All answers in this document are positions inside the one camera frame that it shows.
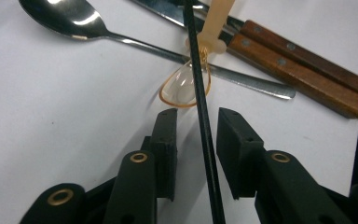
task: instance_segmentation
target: brass insert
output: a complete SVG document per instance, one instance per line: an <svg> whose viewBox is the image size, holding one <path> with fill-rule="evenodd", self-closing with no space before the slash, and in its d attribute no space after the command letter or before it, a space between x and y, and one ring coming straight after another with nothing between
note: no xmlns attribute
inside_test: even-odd
<svg viewBox="0 0 358 224"><path fill-rule="evenodd" d="M59 189L48 197L48 204L58 206L69 202L74 197L74 192L71 189Z"/></svg>
<svg viewBox="0 0 358 224"><path fill-rule="evenodd" d="M142 152L135 153L131 156L131 161L136 163L144 162L146 160L147 160L147 155Z"/></svg>
<svg viewBox="0 0 358 224"><path fill-rule="evenodd" d="M279 152L275 152L274 154L271 155L271 158L275 161L279 161L279 162L289 162L290 158L282 153Z"/></svg>

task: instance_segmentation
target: screw hole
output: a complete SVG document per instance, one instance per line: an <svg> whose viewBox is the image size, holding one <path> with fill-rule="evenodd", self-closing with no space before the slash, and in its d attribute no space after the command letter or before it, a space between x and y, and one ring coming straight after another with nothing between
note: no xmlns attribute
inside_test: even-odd
<svg viewBox="0 0 358 224"><path fill-rule="evenodd" d="M135 221L135 217L133 215L125 215L121 218L121 224L131 224Z"/></svg>
<svg viewBox="0 0 358 224"><path fill-rule="evenodd" d="M59 200L65 199L66 197L68 197L68 193L66 193L66 192L61 192L61 193L56 194L56 195L53 197L53 199L54 199L55 201L59 201Z"/></svg>
<svg viewBox="0 0 358 224"><path fill-rule="evenodd" d="M323 223L323 224L335 224L336 223L331 217L328 217L326 215L319 216L319 221L321 221L321 223Z"/></svg>
<svg viewBox="0 0 358 224"><path fill-rule="evenodd" d="M142 156L142 155L136 155L136 156L134 156L133 158L136 159L136 160L141 160L141 159L144 158L144 156Z"/></svg>

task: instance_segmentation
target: brass rivet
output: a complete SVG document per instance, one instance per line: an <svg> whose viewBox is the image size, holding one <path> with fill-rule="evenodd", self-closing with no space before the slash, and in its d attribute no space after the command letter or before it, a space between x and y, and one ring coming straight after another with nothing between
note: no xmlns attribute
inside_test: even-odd
<svg viewBox="0 0 358 224"><path fill-rule="evenodd" d="M142 152L138 152L138 153L133 154L131 156L130 160L133 162L136 162L136 163L144 162L147 160L147 155Z"/></svg>
<svg viewBox="0 0 358 224"><path fill-rule="evenodd" d="M256 33L260 33L263 29L260 26L256 26L254 30Z"/></svg>
<svg viewBox="0 0 358 224"><path fill-rule="evenodd" d="M248 46L251 44L251 42L250 42L248 39L243 39L243 40L241 41L241 43L242 43L245 47L248 47Z"/></svg>
<svg viewBox="0 0 358 224"><path fill-rule="evenodd" d="M283 58L278 59L277 61L278 65L286 65L286 60Z"/></svg>
<svg viewBox="0 0 358 224"><path fill-rule="evenodd" d="M286 45L286 47L287 47L288 49L290 49L290 50L295 50L295 49L296 49L296 45L295 45L294 43L288 43L288 44Z"/></svg>
<svg viewBox="0 0 358 224"><path fill-rule="evenodd" d="M48 197L48 204L58 206L69 202L72 197L74 197L74 192L71 189L59 189Z"/></svg>
<svg viewBox="0 0 358 224"><path fill-rule="evenodd" d="M289 162L290 158L282 153L279 152L275 152L274 154L271 155L271 158L275 161L279 161L279 162Z"/></svg>

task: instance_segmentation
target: metal spoon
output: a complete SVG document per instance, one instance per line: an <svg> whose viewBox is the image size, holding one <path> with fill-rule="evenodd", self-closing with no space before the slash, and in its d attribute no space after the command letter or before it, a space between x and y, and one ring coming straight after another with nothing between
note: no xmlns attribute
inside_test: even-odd
<svg viewBox="0 0 358 224"><path fill-rule="evenodd" d="M109 38L177 63L185 63L189 60L185 55L108 31L101 15L85 0L19 0L19 2L34 20L61 35L79 40ZM283 84L250 77L212 64L210 68L213 75L256 91L283 99L291 99L296 95L293 88Z"/></svg>

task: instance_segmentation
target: spoon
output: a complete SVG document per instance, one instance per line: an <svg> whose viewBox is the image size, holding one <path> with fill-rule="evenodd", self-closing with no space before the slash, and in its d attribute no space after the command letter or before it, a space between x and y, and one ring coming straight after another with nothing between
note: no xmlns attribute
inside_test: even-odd
<svg viewBox="0 0 358 224"><path fill-rule="evenodd" d="M211 88L208 54L224 53L226 43L218 38L235 0L213 0L202 31L198 34L200 65L205 95ZM176 70L162 84L159 99L167 105L191 107L197 104L191 60Z"/></svg>
<svg viewBox="0 0 358 224"><path fill-rule="evenodd" d="M185 55L109 32L101 15L85 0L19 0L19 2L35 21L58 34L78 40L109 38L176 63L183 64L189 60ZM255 91L283 99L291 99L296 95L296 91L287 85L247 76L212 64L210 67L214 71L214 76Z"/></svg>

